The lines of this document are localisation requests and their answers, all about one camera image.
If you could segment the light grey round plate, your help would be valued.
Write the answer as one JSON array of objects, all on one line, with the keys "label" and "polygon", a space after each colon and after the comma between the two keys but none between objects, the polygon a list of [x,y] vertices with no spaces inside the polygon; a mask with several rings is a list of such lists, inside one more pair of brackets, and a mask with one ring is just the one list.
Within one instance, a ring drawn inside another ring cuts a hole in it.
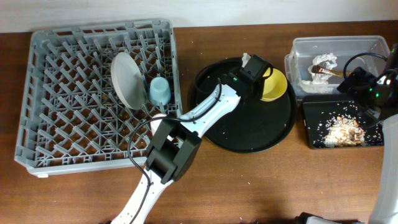
[{"label": "light grey round plate", "polygon": [[145,103],[145,87],[141,71],[134,59],[120,52],[111,62],[111,81],[118,98],[125,107],[141,109]]}]

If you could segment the brown snack wrapper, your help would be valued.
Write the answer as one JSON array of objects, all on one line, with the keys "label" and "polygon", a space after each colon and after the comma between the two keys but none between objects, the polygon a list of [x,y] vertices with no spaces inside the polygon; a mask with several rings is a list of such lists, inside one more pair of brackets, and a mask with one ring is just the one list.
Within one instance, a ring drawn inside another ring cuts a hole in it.
[{"label": "brown snack wrapper", "polygon": [[334,75],[334,76],[339,76],[342,77],[343,76],[343,72],[339,72],[339,71],[334,71],[334,70],[328,70],[326,68],[323,68],[319,65],[312,65],[309,67],[309,71],[312,73],[321,73],[324,75]]}]

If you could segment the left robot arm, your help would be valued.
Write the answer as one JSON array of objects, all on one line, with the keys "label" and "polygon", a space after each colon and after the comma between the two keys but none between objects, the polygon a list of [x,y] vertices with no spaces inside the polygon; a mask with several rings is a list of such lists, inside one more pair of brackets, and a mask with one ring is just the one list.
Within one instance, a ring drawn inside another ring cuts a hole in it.
[{"label": "left robot arm", "polygon": [[202,136],[243,98],[261,97],[264,82],[273,74],[271,63],[258,55],[244,55],[236,72],[222,74],[215,89],[188,113],[178,118],[161,116],[159,126],[146,149],[146,161],[139,167],[140,182],[113,223],[144,223],[162,192],[190,168]]}]

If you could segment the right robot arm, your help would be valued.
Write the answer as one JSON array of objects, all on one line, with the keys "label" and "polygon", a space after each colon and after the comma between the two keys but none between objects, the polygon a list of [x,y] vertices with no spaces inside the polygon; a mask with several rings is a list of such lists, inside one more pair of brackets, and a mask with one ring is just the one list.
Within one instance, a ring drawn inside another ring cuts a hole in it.
[{"label": "right robot arm", "polygon": [[306,127],[314,124],[316,115],[322,111],[337,112],[332,104],[353,101],[362,110],[362,114],[372,123],[364,128],[382,124],[384,140],[384,158],[381,172],[379,194],[369,223],[397,223],[397,44],[394,44],[388,57],[371,52],[357,54],[350,61],[370,55],[386,62],[379,76],[365,71],[361,67],[347,75],[343,69],[343,82],[337,88],[339,95],[306,96],[303,101],[303,113]]}]

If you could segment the pink plastic cup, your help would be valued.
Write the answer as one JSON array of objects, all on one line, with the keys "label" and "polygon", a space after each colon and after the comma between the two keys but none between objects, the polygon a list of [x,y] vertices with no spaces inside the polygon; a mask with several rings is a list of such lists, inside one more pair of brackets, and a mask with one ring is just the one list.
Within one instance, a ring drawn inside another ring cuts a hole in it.
[{"label": "pink plastic cup", "polygon": [[167,116],[166,114],[158,113],[152,117],[152,121],[150,122],[150,128],[151,128],[152,134],[155,134],[155,132],[157,131],[157,129],[162,121],[162,118],[166,117],[166,116]]}]

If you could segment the blue plastic cup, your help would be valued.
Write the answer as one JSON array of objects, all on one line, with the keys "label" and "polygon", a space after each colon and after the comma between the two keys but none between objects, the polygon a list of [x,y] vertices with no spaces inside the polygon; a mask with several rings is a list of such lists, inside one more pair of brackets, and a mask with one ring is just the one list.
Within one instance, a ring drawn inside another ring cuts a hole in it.
[{"label": "blue plastic cup", "polygon": [[155,106],[165,106],[169,103],[171,99],[171,91],[166,78],[156,77],[151,81],[149,99]]}]

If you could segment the food scraps and rice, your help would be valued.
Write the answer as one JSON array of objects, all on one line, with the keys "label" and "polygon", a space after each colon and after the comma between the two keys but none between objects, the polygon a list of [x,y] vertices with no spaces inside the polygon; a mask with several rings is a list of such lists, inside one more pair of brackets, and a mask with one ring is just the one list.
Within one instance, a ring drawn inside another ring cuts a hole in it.
[{"label": "food scraps and rice", "polygon": [[315,113],[308,137],[315,149],[382,146],[382,126],[370,114],[354,108]]}]

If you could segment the yellow plastic bowl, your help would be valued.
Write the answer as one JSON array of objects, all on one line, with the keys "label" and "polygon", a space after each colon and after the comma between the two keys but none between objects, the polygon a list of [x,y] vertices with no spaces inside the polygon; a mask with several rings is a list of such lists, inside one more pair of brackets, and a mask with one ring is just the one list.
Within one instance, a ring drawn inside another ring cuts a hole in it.
[{"label": "yellow plastic bowl", "polygon": [[264,88],[262,92],[262,101],[270,102],[280,98],[287,90],[287,79],[278,69],[269,68],[263,75]]}]

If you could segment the white paper napkin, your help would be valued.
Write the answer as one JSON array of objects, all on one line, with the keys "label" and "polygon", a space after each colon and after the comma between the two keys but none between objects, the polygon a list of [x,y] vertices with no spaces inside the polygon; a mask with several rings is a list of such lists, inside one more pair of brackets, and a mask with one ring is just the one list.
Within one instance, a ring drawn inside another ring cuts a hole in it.
[{"label": "white paper napkin", "polygon": [[317,55],[308,68],[312,80],[300,82],[303,91],[314,94],[332,93],[333,87],[329,86],[328,79],[334,75],[332,70],[337,66],[336,60],[333,53]]}]

